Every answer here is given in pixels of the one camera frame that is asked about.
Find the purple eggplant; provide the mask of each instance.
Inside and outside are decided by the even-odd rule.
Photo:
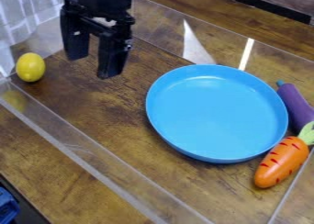
[[[291,130],[299,133],[302,127],[310,121],[314,121],[314,108],[309,105],[294,84],[285,84],[282,81],[278,81],[277,85],[277,93],[290,114]]]

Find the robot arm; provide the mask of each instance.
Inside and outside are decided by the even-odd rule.
[[[120,74],[132,47],[134,17],[127,13],[131,0],[66,0],[60,12],[64,50],[70,60],[88,56],[90,34],[99,37],[98,77],[106,79]],[[94,20],[103,17],[114,21],[104,26]]]

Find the blue object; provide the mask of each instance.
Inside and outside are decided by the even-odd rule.
[[[20,212],[19,204],[11,193],[0,187],[0,223],[8,224]]]
[[[275,90],[221,65],[190,65],[163,74],[149,90],[146,112],[169,144],[206,162],[254,158],[279,143],[289,126]]]

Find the orange carrot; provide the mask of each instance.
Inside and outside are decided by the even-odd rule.
[[[258,171],[254,182],[261,188],[267,188],[285,180],[294,173],[309,155],[308,145],[314,142],[314,122],[310,122],[298,137],[287,137],[270,150]]]

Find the plastic plate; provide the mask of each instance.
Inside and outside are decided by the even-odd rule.
[[[163,74],[149,90],[146,112],[169,144],[206,162],[257,157],[279,143],[289,126],[275,90],[221,65],[189,65]]]

